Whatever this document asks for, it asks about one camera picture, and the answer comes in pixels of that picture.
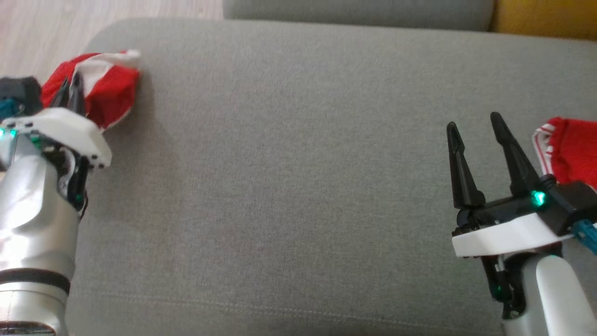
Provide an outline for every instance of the green led light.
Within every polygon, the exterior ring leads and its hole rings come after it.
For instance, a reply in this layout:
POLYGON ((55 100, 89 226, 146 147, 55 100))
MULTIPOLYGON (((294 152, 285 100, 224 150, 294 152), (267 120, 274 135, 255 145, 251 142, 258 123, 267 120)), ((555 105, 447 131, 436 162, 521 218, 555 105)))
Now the green led light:
POLYGON ((496 292, 494 294, 497 300, 501 300, 501 286, 496 287, 496 292))
POLYGON ((545 204, 545 197, 546 195, 542 191, 532 191, 531 203, 536 207, 540 207, 545 204))

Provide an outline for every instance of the black band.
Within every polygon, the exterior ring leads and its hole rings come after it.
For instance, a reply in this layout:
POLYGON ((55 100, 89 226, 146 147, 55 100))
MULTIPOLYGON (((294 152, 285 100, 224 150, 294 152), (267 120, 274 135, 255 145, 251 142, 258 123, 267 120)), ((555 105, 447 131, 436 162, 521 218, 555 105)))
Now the black band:
POLYGON ((70 292, 70 280, 67 277, 60 273, 37 268, 12 268, 0 271, 0 285, 13 282, 43 283, 62 289, 66 295, 70 292))

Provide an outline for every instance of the wooden floor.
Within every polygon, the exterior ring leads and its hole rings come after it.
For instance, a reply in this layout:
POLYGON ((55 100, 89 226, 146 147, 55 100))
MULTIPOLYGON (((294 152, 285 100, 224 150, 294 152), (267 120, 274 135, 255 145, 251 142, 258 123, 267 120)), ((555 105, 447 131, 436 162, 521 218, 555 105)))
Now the wooden floor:
POLYGON ((41 84, 102 28, 128 17, 222 18, 222 0, 0 0, 0 77, 41 84))

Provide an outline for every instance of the gray cushion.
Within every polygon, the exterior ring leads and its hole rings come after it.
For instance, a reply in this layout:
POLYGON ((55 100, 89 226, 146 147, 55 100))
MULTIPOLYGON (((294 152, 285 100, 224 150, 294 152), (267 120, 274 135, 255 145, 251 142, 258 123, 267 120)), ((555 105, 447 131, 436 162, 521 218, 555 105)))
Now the gray cushion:
MULTIPOLYGON (((126 48, 144 74, 89 184, 76 335, 499 335, 451 246, 446 124, 494 199, 491 111, 536 164, 535 128, 597 106, 592 42, 137 19, 88 51, 126 48)), ((595 259, 567 255, 594 304, 595 259)))
POLYGON ((223 0, 227 19, 488 30, 493 0, 223 0))

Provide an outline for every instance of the red and white cloth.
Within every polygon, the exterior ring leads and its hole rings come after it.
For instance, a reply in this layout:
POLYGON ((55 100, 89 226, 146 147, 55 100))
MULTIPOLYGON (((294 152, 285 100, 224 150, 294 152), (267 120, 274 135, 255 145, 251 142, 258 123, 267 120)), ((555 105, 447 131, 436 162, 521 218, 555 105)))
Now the red and white cloth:
POLYGON ((596 122, 553 118, 535 131, 533 145, 544 174, 597 188, 596 122))
POLYGON ((140 72, 137 50, 121 53, 83 54, 62 63, 42 88, 42 102, 49 106, 66 77, 75 72, 83 79, 87 118, 102 130, 121 121, 131 110, 140 72))

